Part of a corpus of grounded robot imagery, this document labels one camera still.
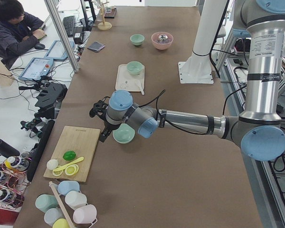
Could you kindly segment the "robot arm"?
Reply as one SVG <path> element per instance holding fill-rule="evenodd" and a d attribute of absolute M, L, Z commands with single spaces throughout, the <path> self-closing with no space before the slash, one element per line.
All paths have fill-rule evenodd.
<path fill-rule="evenodd" d="M 249 37 L 251 46 L 245 108 L 239 116 L 200 115 L 138 105 L 125 90 L 94 104 L 90 116 L 104 121 L 100 141 L 122 123 L 149 138 L 158 128 L 172 126 L 196 135 L 217 135 L 239 146 L 258 161 L 270 161 L 285 151 L 285 134 L 276 113 L 285 35 L 285 0 L 237 0 L 232 33 Z"/>

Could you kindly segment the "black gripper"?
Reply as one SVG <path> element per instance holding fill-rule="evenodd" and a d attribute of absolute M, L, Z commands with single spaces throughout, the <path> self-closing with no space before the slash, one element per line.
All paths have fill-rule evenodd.
<path fill-rule="evenodd" d="M 98 116 L 100 119 L 106 122 L 106 110 L 108 108 L 108 103 L 106 103 L 106 100 L 109 99 L 108 96 L 105 96 L 103 99 L 99 100 L 98 102 L 93 104 L 92 109 L 89 111 L 89 116 L 91 118 L 94 118 L 95 116 Z M 104 129 L 104 133 L 100 133 L 99 141 L 102 143 L 105 142 L 105 138 L 107 138 L 111 133 L 111 128 L 106 127 Z"/>

